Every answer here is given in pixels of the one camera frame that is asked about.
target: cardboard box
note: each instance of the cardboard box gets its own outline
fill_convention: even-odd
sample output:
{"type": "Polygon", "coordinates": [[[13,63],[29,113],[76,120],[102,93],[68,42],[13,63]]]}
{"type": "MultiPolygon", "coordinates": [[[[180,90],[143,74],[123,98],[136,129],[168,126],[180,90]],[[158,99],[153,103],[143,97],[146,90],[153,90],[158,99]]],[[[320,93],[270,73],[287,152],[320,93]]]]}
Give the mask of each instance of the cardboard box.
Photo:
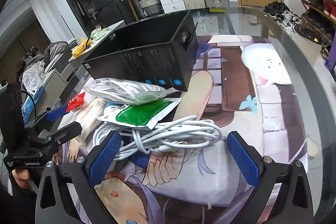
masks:
{"type": "Polygon", "coordinates": [[[187,91],[197,49],[193,16],[184,11],[116,30],[82,64],[94,79],[111,77],[187,91]]]}

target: glass table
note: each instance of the glass table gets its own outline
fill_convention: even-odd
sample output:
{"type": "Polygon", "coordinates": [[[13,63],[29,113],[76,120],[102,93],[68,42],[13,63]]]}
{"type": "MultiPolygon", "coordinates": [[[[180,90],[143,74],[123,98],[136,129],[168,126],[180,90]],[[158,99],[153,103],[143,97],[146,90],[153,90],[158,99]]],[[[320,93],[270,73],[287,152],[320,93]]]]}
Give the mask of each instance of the glass table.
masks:
{"type": "MultiPolygon", "coordinates": [[[[199,45],[207,52],[196,60],[188,92],[173,116],[212,119],[224,135],[238,131],[262,156],[281,163],[302,161],[319,223],[335,204],[336,125],[314,69],[290,35],[260,10],[192,13],[199,45]],[[249,23],[250,15],[257,16],[258,24],[249,23]]],[[[81,67],[61,95],[62,104],[87,78],[81,67]]],[[[69,121],[65,116],[53,129],[69,121]]],[[[78,156],[92,148],[89,139],[78,156]]],[[[63,145],[63,163],[68,147],[63,145]]],[[[107,177],[95,189],[120,224],[230,223],[253,191],[224,140],[204,149],[151,153],[137,165],[122,160],[107,177]]],[[[260,222],[267,219],[279,188],[274,187],[260,222]]],[[[88,223],[78,197],[70,192],[88,223]]]]}

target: cable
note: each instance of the cable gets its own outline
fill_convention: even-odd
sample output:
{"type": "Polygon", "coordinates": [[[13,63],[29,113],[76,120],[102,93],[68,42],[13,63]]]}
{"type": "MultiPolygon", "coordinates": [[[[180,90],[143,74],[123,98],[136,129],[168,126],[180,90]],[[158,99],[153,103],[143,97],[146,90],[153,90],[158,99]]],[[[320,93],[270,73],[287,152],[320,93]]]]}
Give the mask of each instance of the cable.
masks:
{"type": "Polygon", "coordinates": [[[25,93],[25,94],[27,94],[28,96],[29,96],[29,98],[32,100],[32,102],[33,102],[33,106],[34,106],[34,115],[35,115],[35,118],[36,118],[36,105],[35,105],[35,102],[34,102],[34,99],[33,99],[33,97],[29,94],[29,92],[28,91],[25,91],[25,90],[21,90],[21,93],[25,93]]]}
{"type": "Polygon", "coordinates": [[[213,145],[223,139],[223,134],[214,121],[206,119],[196,121],[197,116],[187,116],[173,122],[158,123],[154,130],[139,130],[124,128],[113,123],[100,126],[93,135],[93,146],[99,145],[111,130],[126,130],[121,133],[134,139],[133,142],[122,146],[114,160],[123,160],[137,151],[168,152],[179,148],[202,148],[213,145]]]}

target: yellow bag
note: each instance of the yellow bag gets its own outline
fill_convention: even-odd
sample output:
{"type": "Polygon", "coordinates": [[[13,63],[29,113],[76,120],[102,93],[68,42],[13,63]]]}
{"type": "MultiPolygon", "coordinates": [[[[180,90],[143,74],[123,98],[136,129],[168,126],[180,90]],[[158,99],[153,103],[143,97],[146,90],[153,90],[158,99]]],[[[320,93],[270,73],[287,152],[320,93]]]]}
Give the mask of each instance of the yellow bag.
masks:
{"type": "Polygon", "coordinates": [[[84,40],[84,42],[82,42],[77,47],[75,47],[75,49],[73,49],[73,52],[72,52],[73,58],[76,59],[90,46],[91,46],[91,39],[84,40]]]}

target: red packaging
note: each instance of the red packaging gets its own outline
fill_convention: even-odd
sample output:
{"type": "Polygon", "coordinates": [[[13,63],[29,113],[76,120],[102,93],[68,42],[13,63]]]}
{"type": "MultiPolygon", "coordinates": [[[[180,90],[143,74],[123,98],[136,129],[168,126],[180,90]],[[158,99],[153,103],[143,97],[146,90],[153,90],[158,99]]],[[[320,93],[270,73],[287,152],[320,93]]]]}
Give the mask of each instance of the red packaging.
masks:
{"type": "Polygon", "coordinates": [[[85,92],[72,98],[68,103],[67,112],[70,112],[72,109],[75,109],[75,108],[78,108],[84,105],[84,96],[85,96],[85,92]]]}

